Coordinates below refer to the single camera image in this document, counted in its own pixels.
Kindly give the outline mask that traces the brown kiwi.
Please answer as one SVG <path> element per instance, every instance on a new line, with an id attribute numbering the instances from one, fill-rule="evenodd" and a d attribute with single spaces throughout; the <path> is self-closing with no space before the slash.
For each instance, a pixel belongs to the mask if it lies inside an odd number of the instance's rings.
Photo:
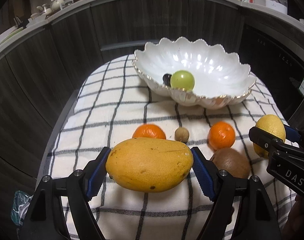
<path id="1" fill-rule="evenodd" d="M 247 179 L 250 175 L 251 166 L 247 157 L 232 148 L 216 151 L 210 161 L 218 170 L 226 170 L 233 177 Z"/>

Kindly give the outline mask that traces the green round plum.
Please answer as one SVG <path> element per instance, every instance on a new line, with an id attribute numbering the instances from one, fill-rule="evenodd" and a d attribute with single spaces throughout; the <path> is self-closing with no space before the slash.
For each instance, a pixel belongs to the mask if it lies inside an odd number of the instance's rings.
<path id="1" fill-rule="evenodd" d="M 172 88 L 192 91 L 194 86 L 195 86 L 195 78 L 190 72 L 186 70 L 179 70 L 172 74 L 172 78 L 171 78 Z"/>

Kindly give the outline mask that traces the white teapot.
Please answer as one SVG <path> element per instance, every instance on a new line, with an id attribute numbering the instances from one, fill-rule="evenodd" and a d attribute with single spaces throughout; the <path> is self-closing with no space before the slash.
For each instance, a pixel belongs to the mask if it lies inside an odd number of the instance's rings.
<path id="1" fill-rule="evenodd" d="M 65 1 L 64 0 L 55 0 L 51 4 L 51 10 L 56 11 L 56 10 L 61 10 L 65 7 Z"/>

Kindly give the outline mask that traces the yellow lemon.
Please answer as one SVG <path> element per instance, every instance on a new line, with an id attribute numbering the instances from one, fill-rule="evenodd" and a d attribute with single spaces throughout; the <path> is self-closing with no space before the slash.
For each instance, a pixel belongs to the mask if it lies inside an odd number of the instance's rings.
<path id="1" fill-rule="evenodd" d="M 286 141 L 286 131 L 281 119 L 273 114 L 264 115 L 261 117 L 255 125 L 257 128 L 262 129 L 278 138 L 280 138 L 283 142 Z M 268 152 L 253 143 L 253 148 L 255 153 L 264 159 L 268 159 Z"/>

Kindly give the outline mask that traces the white scalloped ceramic bowl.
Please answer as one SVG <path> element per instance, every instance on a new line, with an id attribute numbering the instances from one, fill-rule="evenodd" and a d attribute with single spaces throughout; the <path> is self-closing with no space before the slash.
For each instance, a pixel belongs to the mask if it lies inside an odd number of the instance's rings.
<path id="1" fill-rule="evenodd" d="M 237 53 L 222 45 L 194 42 L 185 37 L 162 38 L 135 50 L 132 65 L 147 86 L 160 96 L 182 106 L 220 109 L 244 101 L 252 92 L 256 77 L 242 64 Z"/>

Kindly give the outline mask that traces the dark grape in bowl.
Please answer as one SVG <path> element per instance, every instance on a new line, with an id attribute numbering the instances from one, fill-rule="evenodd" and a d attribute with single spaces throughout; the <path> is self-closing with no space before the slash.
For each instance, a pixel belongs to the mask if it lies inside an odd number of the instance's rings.
<path id="1" fill-rule="evenodd" d="M 162 79 L 166 87 L 171 87 L 171 78 L 172 78 L 171 74 L 166 73 L 163 75 Z"/>

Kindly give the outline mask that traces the orange mandarin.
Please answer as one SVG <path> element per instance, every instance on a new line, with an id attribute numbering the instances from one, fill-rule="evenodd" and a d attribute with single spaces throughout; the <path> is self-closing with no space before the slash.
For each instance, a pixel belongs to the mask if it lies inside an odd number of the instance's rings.
<path id="1" fill-rule="evenodd" d="M 132 138 L 166 139 L 166 135 L 157 125 L 143 124 L 134 131 Z"/>
<path id="2" fill-rule="evenodd" d="M 211 126 L 208 133 L 208 143 L 215 151 L 223 148 L 231 148 L 236 140 L 234 128 L 223 121 Z"/>

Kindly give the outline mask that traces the small tan longan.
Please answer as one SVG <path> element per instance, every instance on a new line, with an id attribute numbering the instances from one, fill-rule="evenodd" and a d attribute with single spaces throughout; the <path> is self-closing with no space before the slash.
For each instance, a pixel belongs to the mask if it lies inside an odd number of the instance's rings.
<path id="1" fill-rule="evenodd" d="M 175 140 L 183 143 L 189 140 L 189 131 L 185 127 L 179 127 L 175 130 Z"/>

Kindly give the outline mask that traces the left orange mandarin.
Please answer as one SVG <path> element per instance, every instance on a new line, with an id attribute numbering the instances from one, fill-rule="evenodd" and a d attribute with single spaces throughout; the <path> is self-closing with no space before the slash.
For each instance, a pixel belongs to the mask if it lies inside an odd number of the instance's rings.
<path id="1" fill-rule="evenodd" d="M 132 138 L 166 139 L 166 135 L 157 125 L 143 124 L 134 131 Z"/>

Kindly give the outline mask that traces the right orange mandarin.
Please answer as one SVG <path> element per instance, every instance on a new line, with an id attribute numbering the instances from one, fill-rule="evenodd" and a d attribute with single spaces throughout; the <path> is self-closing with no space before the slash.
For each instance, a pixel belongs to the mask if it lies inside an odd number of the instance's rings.
<path id="1" fill-rule="evenodd" d="M 223 121 L 211 126 L 208 133 L 208 143 L 215 151 L 223 148 L 231 148 L 236 140 L 234 128 Z"/>

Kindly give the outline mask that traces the yellow mango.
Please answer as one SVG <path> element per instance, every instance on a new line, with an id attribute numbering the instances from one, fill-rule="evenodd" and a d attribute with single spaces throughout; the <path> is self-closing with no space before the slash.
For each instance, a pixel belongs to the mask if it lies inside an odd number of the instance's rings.
<path id="1" fill-rule="evenodd" d="M 132 138 L 109 153 L 106 171 L 121 187 L 140 192 L 164 192 L 189 174 L 194 158 L 182 142 Z"/>

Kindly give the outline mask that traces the white blue checked cloth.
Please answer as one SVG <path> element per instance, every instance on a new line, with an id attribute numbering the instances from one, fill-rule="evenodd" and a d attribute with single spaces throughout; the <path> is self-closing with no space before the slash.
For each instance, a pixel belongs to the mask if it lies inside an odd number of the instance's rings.
<path id="1" fill-rule="evenodd" d="M 251 161 L 252 174 L 266 188 L 280 226 L 284 226 L 295 193 L 266 171 L 268 161 L 253 150 L 249 129 L 266 114 L 280 116 L 269 89 L 257 80 L 252 93 L 237 105 L 218 110 L 183 107 L 152 92 L 132 66 L 133 55 L 122 56 L 97 68 L 83 82 L 66 124 L 48 150 L 42 175 L 66 177 L 95 159 L 105 146 L 130 139 L 142 124 L 159 126 L 168 139 L 178 127 L 190 134 L 188 146 L 213 155 L 207 137 L 210 127 L 224 121 L 235 130 L 233 148 Z M 212 203 L 201 191 L 194 172 L 177 187 L 163 193 L 124 189 L 105 178 L 90 207 L 107 239 L 195 239 Z"/>

